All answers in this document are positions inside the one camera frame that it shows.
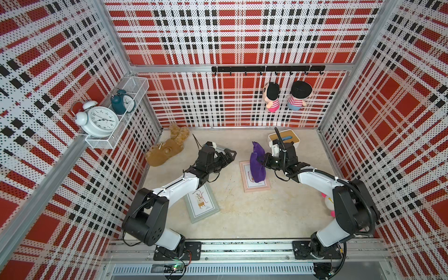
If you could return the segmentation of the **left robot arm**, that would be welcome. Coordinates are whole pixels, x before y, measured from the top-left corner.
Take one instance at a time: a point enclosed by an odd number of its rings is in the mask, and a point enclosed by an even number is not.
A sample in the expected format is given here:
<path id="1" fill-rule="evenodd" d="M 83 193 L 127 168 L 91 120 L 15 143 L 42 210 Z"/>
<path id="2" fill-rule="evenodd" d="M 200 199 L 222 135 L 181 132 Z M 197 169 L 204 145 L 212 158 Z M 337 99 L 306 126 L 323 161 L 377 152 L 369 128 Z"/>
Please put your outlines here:
<path id="1" fill-rule="evenodd" d="M 136 193 L 122 223 L 123 233 L 145 245 L 157 245 L 183 254 L 185 237 L 166 227 L 169 208 L 209 182 L 210 174 L 220 173 L 236 155 L 235 150 L 217 151 L 214 142 L 207 142 L 199 149 L 194 164 L 179 178 L 157 189 L 141 189 Z"/>

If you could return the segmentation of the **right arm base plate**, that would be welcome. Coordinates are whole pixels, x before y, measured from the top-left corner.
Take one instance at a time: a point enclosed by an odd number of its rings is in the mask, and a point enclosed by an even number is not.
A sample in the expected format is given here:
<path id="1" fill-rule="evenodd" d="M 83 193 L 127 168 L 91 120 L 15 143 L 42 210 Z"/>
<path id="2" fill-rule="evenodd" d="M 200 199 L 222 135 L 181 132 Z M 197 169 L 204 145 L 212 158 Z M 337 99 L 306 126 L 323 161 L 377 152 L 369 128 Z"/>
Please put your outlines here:
<path id="1" fill-rule="evenodd" d="M 316 240 L 300 240 L 292 242 L 296 260 L 341 260 L 342 253 L 338 243 L 324 247 Z"/>

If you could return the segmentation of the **purple cloth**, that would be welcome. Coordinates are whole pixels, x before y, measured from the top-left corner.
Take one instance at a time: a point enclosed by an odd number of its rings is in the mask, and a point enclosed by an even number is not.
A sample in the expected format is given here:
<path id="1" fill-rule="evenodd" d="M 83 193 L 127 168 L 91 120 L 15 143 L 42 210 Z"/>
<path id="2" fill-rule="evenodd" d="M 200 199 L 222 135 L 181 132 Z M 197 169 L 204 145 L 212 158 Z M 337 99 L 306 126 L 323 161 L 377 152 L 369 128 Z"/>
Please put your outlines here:
<path id="1" fill-rule="evenodd" d="M 265 150 L 258 142 L 253 141 L 252 144 L 253 151 L 250 156 L 250 171 L 253 180 L 259 183 L 266 179 L 266 168 L 263 165 Z"/>

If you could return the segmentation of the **pink picture frame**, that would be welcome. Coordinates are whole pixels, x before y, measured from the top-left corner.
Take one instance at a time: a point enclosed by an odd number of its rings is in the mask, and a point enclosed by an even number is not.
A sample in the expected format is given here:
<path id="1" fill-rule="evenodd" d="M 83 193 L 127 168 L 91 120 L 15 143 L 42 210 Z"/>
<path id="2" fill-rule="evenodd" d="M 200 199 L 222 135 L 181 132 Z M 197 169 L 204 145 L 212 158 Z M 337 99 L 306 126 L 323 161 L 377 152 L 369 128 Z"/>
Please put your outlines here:
<path id="1" fill-rule="evenodd" d="M 239 162 L 240 173 L 243 182 L 243 191 L 253 193 L 257 191 L 267 191 L 271 189 L 269 180 L 265 177 L 261 180 L 259 175 L 255 177 L 252 174 L 250 161 Z"/>

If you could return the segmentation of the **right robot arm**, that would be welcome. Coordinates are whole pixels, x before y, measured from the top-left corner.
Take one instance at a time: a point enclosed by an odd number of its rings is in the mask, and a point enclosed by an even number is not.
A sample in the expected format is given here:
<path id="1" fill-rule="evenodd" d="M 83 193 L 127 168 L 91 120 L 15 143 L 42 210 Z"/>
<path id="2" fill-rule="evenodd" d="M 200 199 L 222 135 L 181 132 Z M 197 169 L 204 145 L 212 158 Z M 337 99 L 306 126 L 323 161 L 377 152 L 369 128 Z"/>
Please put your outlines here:
<path id="1" fill-rule="evenodd" d="M 286 182 L 310 186 L 332 199 L 335 218 L 310 238 L 310 253 L 316 258 L 337 243 L 374 234 L 380 214 L 364 182 L 338 178 L 298 161 L 292 143 L 281 142 L 278 155 L 268 152 L 260 162 L 275 172 L 282 171 Z"/>

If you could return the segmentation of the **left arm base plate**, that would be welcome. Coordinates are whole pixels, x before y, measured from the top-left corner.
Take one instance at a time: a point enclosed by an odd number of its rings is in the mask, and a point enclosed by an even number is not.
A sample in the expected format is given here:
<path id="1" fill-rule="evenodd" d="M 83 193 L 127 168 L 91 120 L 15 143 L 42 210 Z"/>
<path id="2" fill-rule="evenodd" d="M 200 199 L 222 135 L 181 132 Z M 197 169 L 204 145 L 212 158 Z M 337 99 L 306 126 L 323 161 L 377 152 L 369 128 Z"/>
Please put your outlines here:
<path id="1" fill-rule="evenodd" d="M 174 250 L 156 246 L 154 261 L 197 261 L 201 257 L 202 243 L 200 241 L 182 241 Z"/>

